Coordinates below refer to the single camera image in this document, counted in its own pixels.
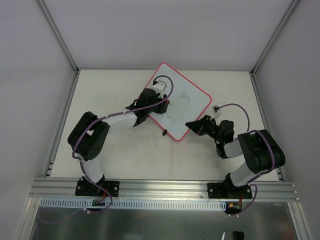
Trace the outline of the pink framed whiteboard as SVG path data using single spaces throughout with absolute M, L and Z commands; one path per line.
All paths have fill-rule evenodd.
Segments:
M 149 116 L 174 140 L 180 141 L 189 130 L 186 123 L 196 121 L 209 107 L 212 97 L 165 62 L 159 65 L 146 87 L 149 88 L 160 75 L 171 78 L 173 92 L 168 98 L 166 113 Z

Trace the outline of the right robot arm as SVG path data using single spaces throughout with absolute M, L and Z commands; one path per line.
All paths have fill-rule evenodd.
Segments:
M 185 125 L 199 136 L 207 135 L 214 139 L 220 158 L 244 157 L 244 163 L 228 173 L 222 183 L 207 184 L 209 199 L 252 199 L 249 184 L 286 162 L 283 150 L 266 129 L 252 130 L 235 138 L 233 121 L 223 120 L 216 124 L 215 119 L 208 115 Z

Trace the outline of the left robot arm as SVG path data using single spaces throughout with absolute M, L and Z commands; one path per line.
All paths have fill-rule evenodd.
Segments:
M 170 103 L 169 94 L 155 88 L 145 88 L 140 96 L 124 111 L 98 117 L 90 111 L 85 112 L 68 136 L 72 157 L 80 163 L 87 189 L 93 195 L 104 191 L 105 179 L 99 161 L 96 160 L 103 149 L 108 133 L 142 124 L 151 113 L 164 114 Z

